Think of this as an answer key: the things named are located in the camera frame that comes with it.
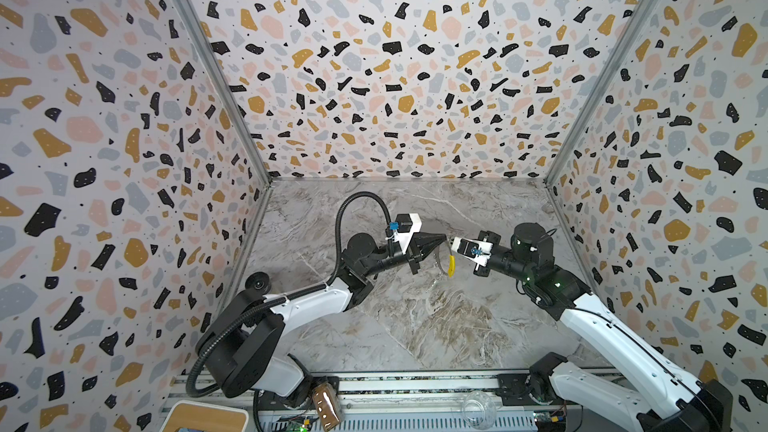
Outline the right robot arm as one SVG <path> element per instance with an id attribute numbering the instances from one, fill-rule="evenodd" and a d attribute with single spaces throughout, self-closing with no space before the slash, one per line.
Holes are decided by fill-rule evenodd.
<path id="1" fill-rule="evenodd" d="M 509 246 L 490 231 L 451 245 L 474 262 L 475 275 L 495 271 L 515 279 L 537 307 L 584 339 L 630 384 L 622 387 L 549 353 L 529 370 L 533 398 L 578 403 L 627 431 L 730 430 L 731 392 L 679 367 L 616 317 L 583 280 L 556 264 L 552 235 L 526 222 L 515 227 Z"/>

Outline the metal key gauge with yellow handle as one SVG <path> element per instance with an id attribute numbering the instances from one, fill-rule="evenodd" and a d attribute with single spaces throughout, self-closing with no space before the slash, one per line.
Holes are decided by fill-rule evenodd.
<path id="1" fill-rule="evenodd" d="M 435 263 L 445 276 L 453 277 L 455 275 L 456 259 L 448 242 L 441 244 L 435 251 Z"/>

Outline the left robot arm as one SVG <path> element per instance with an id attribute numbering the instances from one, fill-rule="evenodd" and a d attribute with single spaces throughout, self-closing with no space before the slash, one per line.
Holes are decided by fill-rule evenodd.
<path id="1" fill-rule="evenodd" d="M 339 255 L 333 281 L 286 295 L 251 288 L 238 293 L 196 346 L 198 358 L 187 373 L 185 392 L 201 398 L 220 391 L 227 398 L 250 390 L 271 393 L 290 408 L 302 405 L 321 380 L 291 354 L 278 356 L 283 335 L 328 315 L 361 304 L 381 272 L 420 263 L 447 241 L 444 234 L 416 232 L 406 247 L 394 238 L 378 245 L 367 233 L 351 237 Z"/>

